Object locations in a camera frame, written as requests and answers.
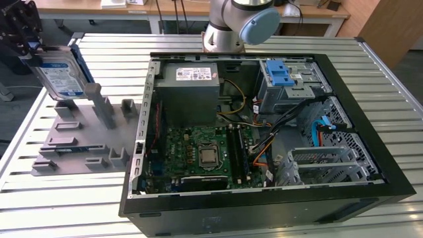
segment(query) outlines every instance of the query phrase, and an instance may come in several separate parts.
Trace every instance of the blue drive bay latch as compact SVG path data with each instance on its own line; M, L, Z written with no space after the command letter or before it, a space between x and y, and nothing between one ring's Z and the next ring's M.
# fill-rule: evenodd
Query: blue drive bay latch
M273 78L274 86L294 86L295 81L290 77L290 69L285 65L282 60L267 60L267 71Z

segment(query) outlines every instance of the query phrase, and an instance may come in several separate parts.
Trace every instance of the white table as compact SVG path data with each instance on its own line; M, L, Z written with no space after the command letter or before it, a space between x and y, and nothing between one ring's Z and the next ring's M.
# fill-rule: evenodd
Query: white table
M79 43L93 76L111 102L142 100L150 52L199 52L201 36L86 34ZM239 231L238 238L367 238L423 236L423 108L371 52L354 39L274 37L249 52L327 54L413 183L417 195L345 223ZM46 89L0 160L0 238L141 238L118 216L125 173L34 177L31 165L56 112Z

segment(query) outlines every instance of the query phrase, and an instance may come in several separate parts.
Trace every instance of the orange wire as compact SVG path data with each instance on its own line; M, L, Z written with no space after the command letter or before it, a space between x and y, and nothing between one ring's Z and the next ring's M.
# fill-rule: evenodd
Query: orange wire
M263 123L258 123L258 121L257 121L258 115L259 115L259 114L254 114L253 124L254 124L254 125L263 125Z
M323 146L323 132L319 133L319 146Z
M262 152L259 153L257 159L255 159L254 162L253 162L253 165L255 165L255 166L257 166L257 165L267 166L267 164L265 164L265 163L258 163L258 160L259 160L261 156L263 155L263 153L266 152L266 150L267 150L267 148L270 147L270 145L271 145L271 143L274 142L274 140L275 140L275 138L273 138L273 140L270 141L270 143L269 143L269 144L266 145L266 147L263 148Z

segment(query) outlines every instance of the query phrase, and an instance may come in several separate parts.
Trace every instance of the gray 3d printed holder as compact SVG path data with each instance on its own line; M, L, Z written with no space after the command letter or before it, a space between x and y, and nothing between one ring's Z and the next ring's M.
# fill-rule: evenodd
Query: gray 3d printed holder
M89 83L85 93L93 105L73 100L55 106L58 117L40 155L34 176L121 172L135 146L139 105L125 99L113 105L101 94L102 86Z

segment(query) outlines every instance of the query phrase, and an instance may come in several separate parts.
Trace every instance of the power supply label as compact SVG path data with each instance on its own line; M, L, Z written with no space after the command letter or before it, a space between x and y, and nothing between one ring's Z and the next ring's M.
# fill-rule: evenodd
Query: power supply label
M44 63L42 64L42 72L46 75L55 91L65 96L83 95L83 89L78 83L78 79L66 63Z
M178 68L177 69L177 81L186 80L211 80L213 79L211 68Z

